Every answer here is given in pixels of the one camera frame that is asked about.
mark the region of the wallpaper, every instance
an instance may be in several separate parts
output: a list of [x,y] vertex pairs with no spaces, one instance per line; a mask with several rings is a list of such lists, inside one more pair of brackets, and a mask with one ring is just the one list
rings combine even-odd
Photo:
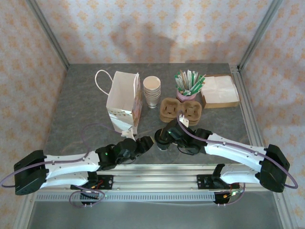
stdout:
[[[2,179],[20,159],[43,148],[65,69],[24,0],[0,1],[0,12]],[[0,228],[13,227],[20,201],[14,189],[0,188]]]
[[304,1],[284,0],[243,72],[265,142],[281,148],[299,184],[299,189],[287,191],[301,228],[305,228],[304,12]]
[[238,64],[271,0],[38,0],[70,63]]

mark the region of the stack of napkins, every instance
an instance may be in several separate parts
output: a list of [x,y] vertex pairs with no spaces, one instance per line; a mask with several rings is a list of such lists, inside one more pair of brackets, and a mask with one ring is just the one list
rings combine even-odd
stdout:
[[209,76],[204,82],[201,94],[207,104],[239,102],[237,88],[231,76]]

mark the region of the paper bag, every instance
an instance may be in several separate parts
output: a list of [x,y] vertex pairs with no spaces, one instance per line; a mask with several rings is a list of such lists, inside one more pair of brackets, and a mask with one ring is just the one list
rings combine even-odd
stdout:
[[106,108],[112,121],[114,130],[121,133],[132,127],[133,133],[137,134],[138,124],[142,109],[141,83],[139,74],[123,73],[116,71],[112,80],[109,94],[102,88],[98,88],[108,95]]

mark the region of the bag handle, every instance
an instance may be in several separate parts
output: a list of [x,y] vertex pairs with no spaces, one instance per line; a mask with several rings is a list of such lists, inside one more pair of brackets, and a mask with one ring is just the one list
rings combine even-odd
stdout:
[[113,82],[113,80],[112,80],[111,76],[109,75],[109,73],[106,72],[105,70],[99,70],[99,71],[97,71],[97,73],[95,74],[95,77],[94,77],[96,86],[97,86],[102,92],[104,92],[106,95],[109,96],[109,94],[106,93],[106,92],[105,92],[102,88],[100,88],[100,86],[97,84],[96,77],[97,77],[97,74],[98,74],[99,72],[105,72],[105,73],[109,76],[109,78],[111,79],[111,82]]

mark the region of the table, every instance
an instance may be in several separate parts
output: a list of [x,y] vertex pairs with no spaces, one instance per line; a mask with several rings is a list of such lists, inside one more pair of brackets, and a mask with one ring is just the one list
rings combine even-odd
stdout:
[[[156,64],[72,64],[69,67],[58,106],[51,124],[51,131],[45,147],[45,154],[71,155],[86,152],[80,139],[80,130],[91,123],[103,123],[111,128],[112,123],[106,110],[107,96],[95,85],[94,76],[100,69],[111,76],[116,71],[139,73],[141,82],[150,75],[161,80],[161,100],[175,97],[174,75],[181,70],[198,71],[200,74],[230,74],[227,63],[156,63]],[[111,81],[105,73],[98,76],[99,85],[109,91]],[[200,95],[196,100],[202,104]],[[143,99],[143,108],[138,127],[138,136],[154,136],[154,133],[166,126],[159,119],[160,104],[155,109],[147,106]],[[243,115],[240,107],[203,109],[202,117],[193,129],[203,128],[225,138],[249,144]],[[123,138],[100,126],[89,127],[85,132],[86,140],[92,150],[108,144],[117,144]],[[148,152],[137,158],[135,164],[221,164],[233,161],[211,155],[197,154],[189,156],[180,153],[175,146],[166,152],[154,145]]]
[[[179,69],[194,70],[201,74],[230,74],[228,64],[216,63],[171,63],[171,64],[72,64],[65,79],[45,154],[70,155],[85,153],[80,139],[80,130],[87,124],[100,122],[111,126],[105,109],[107,97],[95,85],[95,73],[104,69],[110,75],[115,71],[139,73],[141,81],[146,76],[156,75],[161,79],[161,99],[175,97],[173,76]],[[103,89],[110,90],[107,75]],[[153,136],[166,124],[159,119],[159,106],[150,109],[143,103],[138,136]],[[225,138],[249,144],[241,108],[203,109],[202,117],[194,128],[211,130]],[[99,126],[90,127],[86,140],[92,150],[116,144],[123,138]],[[220,164],[232,161],[217,156],[198,154],[188,156],[171,146],[162,152],[154,145],[139,157],[135,164]],[[29,229],[31,228],[283,228],[279,219],[272,192],[246,192],[243,200],[225,208],[209,203],[198,206],[158,203],[102,202],[92,209],[75,209],[68,202],[35,202]]]

